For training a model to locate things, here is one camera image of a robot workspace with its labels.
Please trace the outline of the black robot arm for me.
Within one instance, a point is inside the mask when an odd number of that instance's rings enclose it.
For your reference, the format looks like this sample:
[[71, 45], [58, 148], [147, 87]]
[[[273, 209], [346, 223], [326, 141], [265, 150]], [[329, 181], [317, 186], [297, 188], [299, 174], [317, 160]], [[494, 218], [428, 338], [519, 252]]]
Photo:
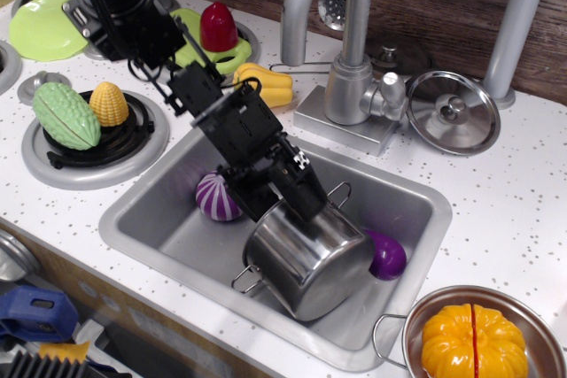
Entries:
[[[143, 77], [160, 69], [186, 44], [187, 27], [157, 0], [71, 0], [63, 8], [82, 35], [107, 59], [126, 59]], [[303, 220], [313, 219], [328, 198], [309, 159], [287, 139], [282, 124], [260, 97], [255, 77], [223, 85], [208, 58], [174, 73], [162, 96], [176, 114], [189, 112], [225, 160], [218, 172], [229, 195], [253, 220], [280, 200]]]

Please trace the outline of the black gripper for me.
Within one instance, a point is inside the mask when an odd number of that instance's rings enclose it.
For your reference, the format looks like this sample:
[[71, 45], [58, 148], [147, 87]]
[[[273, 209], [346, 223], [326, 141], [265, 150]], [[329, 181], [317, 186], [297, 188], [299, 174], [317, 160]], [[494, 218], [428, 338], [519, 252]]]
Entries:
[[259, 83], [238, 83], [225, 93], [217, 83], [193, 83], [190, 113], [221, 153], [229, 194], [254, 222], [280, 201], [275, 186], [304, 221], [327, 204], [327, 194], [302, 151], [260, 98]]

